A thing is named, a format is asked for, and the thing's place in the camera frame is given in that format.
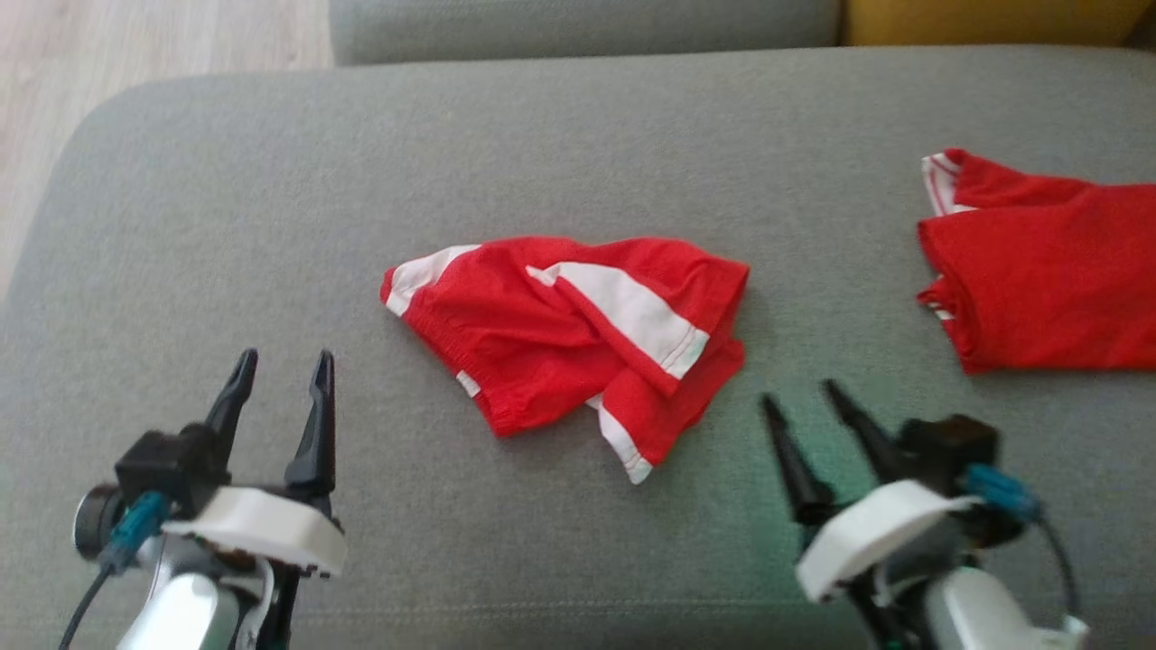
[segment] blue connector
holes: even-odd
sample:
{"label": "blue connector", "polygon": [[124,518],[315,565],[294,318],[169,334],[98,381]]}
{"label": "blue connector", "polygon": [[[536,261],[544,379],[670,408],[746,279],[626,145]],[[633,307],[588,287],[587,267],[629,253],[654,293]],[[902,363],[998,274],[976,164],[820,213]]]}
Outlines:
{"label": "blue connector", "polygon": [[1043,509],[1027,486],[991,465],[968,465],[963,489],[1025,524],[1039,519]]}
{"label": "blue connector", "polygon": [[161,532],[161,524],[169,518],[171,508],[172,501],[158,492],[142,494],[112,529],[112,539],[101,551],[97,563],[110,568],[114,576],[124,574],[144,540]]}

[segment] gray sofa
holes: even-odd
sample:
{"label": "gray sofa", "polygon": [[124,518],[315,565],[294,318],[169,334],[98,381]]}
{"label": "gray sofa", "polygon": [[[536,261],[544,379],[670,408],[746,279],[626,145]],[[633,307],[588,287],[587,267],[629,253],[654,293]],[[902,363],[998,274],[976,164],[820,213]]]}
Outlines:
{"label": "gray sofa", "polygon": [[[334,2],[339,52],[364,51],[342,16],[357,6]],[[756,409],[776,391],[816,465],[859,495],[870,481],[817,391],[828,376],[889,427],[953,412],[999,427],[1005,465],[1069,546],[1097,647],[1140,645],[1156,634],[1156,377],[964,377],[914,301],[932,276],[914,224],[929,213],[919,157],[948,146],[1150,182],[1153,106],[1156,57],[1046,46],[428,62],[133,89],[62,154],[0,313],[0,647],[55,643],[95,574],[69,544],[76,501],[146,429],[203,418],[246,346],[262,359],[240,480],[280,477],[316,355],[336,356],[349,573],[304,584],[298,648],[860,647],[850,607],[809,605],[794,582],[799,534]],[[528,232],[680,237],[751,264],[747,365],[642,486],[593,413],[495,440],[378,303],[391,265]],[[1038,538],[990,567],[1057,620]],[[110,583],[76,647],[111,647],[147,579]]]}

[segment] gray fabric surface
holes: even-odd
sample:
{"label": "gray fabric surface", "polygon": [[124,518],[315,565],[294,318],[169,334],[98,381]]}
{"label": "gray fabric surface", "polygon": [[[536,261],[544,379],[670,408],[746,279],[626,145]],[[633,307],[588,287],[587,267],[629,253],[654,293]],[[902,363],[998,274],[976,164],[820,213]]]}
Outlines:
{"label": "gray fabric surface", "polygon": [[[95,574],[84,490],[146,429],[202,418],[262,353],[231,468],[277,480],[323,346],[338,363],[335,504],[349,575],[303,586],[301,648],[847,648],[805,605],[798,531],[756,409],[778,392],[844,496],[869,482],[817,382],[889,427],[953,412],[1005,434],[1050,502],[1101,647],[1154,633],[1156,377],[964,377],[914,294],[919,157],[962,146],[1040,173],[1156,179],[1156,57],[1001,46],[413,65],[146,86],[58,163],[0,315],[0,647],[53,643]],[[593,413],[497,441],[377,300],[390,265],[542,232],[682,237],[753,264],[747,368],[631,486]],[[1042,623],[1030,535],[991,567]],[[111,645],[147,579],[110,584]]]}
{"label": "gray fabric surface", "polygon": [[332,0],[342,65],[835,45],[838,0]]}

